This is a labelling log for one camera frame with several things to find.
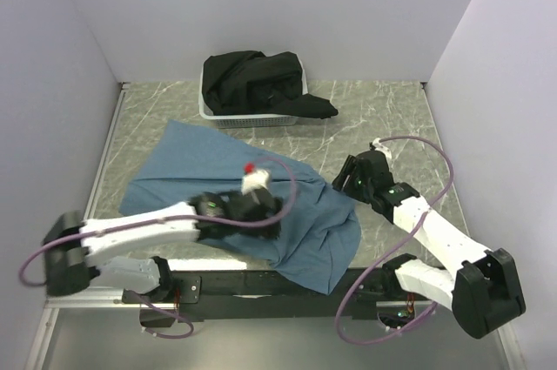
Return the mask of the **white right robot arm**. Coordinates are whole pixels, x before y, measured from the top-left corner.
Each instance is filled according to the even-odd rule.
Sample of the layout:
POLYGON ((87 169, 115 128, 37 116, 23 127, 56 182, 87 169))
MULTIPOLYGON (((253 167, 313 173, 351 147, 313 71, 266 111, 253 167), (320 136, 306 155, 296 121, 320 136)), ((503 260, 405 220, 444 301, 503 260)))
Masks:
POLYGON ((525 313, 526 301, 512 255, 469 238, 412 186, 395 182, 387 157, 378 148, 348 156, 332 186, 371 206, 441 264, 429 266, 412 254, 401 254, 370 271, 368 281, 357 285, 359 293, 391 299, 418 294, 450 310, 475 339, 525 313))

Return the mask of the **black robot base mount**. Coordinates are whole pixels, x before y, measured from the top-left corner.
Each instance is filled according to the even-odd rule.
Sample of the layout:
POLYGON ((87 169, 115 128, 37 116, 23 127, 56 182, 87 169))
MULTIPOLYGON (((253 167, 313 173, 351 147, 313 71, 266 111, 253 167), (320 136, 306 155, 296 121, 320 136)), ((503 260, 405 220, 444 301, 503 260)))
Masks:
MULTIPOLYGON (((174 287, 151 303, 177 312, 192 323, 205 320, 334 317, 361 268, 348 270, 330 294, 297 285, 274 271, 174 272, 174 287)), ((386 281, 379 269, 359 284, 343 315, 355 320, 375 320, 397 306, 425 298, 405 293, 386 281)))

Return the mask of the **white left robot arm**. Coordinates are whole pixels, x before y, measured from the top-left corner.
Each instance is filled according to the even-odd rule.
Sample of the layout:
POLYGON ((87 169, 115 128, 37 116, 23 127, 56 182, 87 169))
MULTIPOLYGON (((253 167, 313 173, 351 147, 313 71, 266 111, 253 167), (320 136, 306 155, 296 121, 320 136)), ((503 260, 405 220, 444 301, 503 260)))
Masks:
POLYGON ((165 301, 174 290, 167 262, 148 259, 132 264, 124 259, 126 252, 236 235, 277 239, 282 210, 282 199, 259 187, 248 192, 204 192, 160 210, 115 219, 83 221, 78 212, 64 213, 43 240, 46 293, 73 295, 92 280, 104 278, 109 286, 165 301))

